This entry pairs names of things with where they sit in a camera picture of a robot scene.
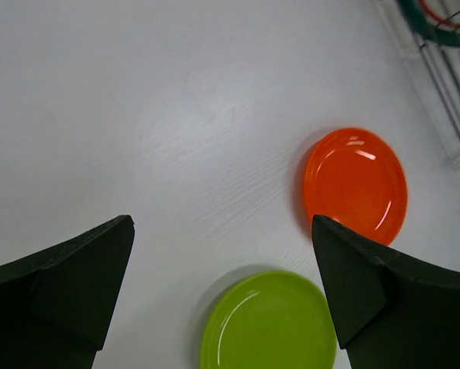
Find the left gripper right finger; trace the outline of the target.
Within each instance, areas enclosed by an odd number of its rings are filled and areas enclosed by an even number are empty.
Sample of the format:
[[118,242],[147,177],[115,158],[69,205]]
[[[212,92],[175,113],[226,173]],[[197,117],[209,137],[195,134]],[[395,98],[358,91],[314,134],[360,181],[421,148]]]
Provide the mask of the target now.
[[353,368],[460,368],[460,272],[324,215],[312,243],[340,348]]

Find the orange plastic plate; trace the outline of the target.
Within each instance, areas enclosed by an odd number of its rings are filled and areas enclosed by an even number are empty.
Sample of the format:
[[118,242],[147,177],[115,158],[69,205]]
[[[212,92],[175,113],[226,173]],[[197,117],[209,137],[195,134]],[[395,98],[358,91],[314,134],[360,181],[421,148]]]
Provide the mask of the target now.
[[408,209],[405,172],[392,148],[364,128],[336,129],[308,157],[302,198],[308,218],[325,215],[389,246]]

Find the green red rimmed white plate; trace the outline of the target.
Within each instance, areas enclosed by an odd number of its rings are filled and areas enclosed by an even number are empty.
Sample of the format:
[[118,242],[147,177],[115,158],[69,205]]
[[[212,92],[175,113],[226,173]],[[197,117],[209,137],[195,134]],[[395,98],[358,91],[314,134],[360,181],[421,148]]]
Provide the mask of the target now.
[[423,40],[460,48],[460,1],[395,1],[408,28]]

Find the green plastic plate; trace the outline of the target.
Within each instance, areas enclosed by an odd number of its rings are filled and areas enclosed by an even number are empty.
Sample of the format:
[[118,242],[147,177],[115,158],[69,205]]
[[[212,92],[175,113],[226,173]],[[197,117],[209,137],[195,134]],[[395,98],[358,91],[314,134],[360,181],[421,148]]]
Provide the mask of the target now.
[[229,288],[208,317],[200,368],[331,368],[335,329],[309,279],[264,271]]

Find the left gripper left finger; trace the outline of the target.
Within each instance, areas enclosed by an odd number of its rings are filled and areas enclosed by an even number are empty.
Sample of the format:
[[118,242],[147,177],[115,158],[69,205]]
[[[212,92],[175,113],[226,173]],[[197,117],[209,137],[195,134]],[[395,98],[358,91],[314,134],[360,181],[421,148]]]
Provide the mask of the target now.
[[120,215],[0,266],[0,368],[90,368],[102,350],[135,238]]

